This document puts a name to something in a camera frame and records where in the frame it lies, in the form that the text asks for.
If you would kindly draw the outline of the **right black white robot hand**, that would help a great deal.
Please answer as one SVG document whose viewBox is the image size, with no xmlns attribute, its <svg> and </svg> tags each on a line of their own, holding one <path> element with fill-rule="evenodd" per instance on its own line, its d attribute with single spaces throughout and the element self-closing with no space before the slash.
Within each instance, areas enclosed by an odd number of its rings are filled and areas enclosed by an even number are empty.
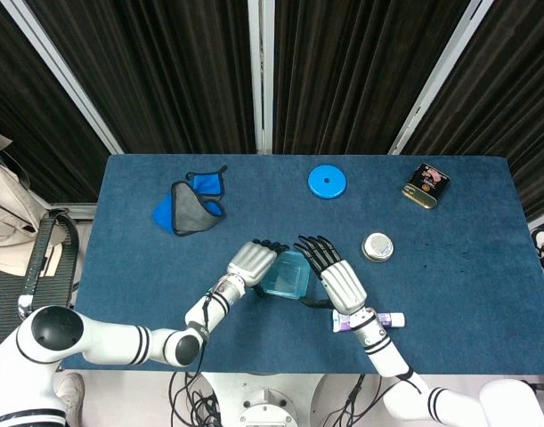
<svg viewBox="0 0 544 427">
<path fill-rule="evenodd" d="M 345 315 L 361 310 L 367 293 L 351 264 L 323 236 L 299 236 L 298 239 L 294 248 L 308 261 L 334 308 Z"/>
</svg>

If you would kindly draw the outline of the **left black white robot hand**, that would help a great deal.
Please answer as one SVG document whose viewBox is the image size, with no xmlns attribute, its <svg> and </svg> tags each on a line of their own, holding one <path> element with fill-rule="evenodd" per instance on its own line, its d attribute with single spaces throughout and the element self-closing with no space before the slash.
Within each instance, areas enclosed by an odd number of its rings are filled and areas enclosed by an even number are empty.
<svg viewBox="0 0 544 427">
<path fill-rule="evenodd" d="M 243 281 L 245 289 L 257 286 L 275 263 L 280 254 L 289 246 L 265 239 L 248 241 L 234 255 L 227 267 L 227 273 Z"/>
</svg>

